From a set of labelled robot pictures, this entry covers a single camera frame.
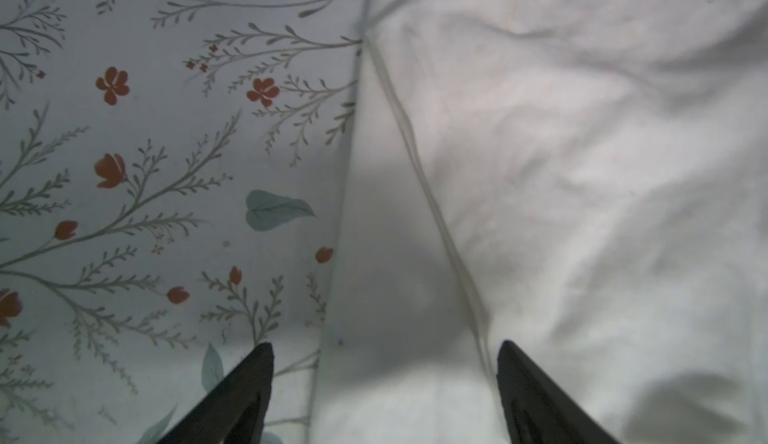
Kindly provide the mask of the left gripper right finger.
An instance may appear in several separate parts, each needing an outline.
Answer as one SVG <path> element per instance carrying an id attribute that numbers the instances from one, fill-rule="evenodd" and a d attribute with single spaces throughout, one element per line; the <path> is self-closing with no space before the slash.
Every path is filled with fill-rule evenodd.
<path id="1" fill-rule="evenodd" d="M 510 340 L 500 347 L 496 377 L 511 442 L 617 443 Z"/>

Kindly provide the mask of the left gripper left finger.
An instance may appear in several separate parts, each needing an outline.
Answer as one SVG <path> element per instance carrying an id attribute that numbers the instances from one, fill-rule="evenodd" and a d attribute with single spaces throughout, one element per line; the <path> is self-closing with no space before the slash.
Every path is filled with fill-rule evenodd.
<path id="1" fill-rule="evenodd" d="M 273 346 L 257 345 L 160 444 L 259 443 L 274 378 Z"/>

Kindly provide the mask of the white printed t-shirt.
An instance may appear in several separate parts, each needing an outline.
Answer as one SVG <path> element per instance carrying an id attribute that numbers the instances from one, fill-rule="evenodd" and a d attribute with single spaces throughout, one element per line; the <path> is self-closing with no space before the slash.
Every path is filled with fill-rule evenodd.
<path id="1" fill-rule="evenodd" d="M 767 439 L 767 0 L 370 0 L 308 439 Z"/>

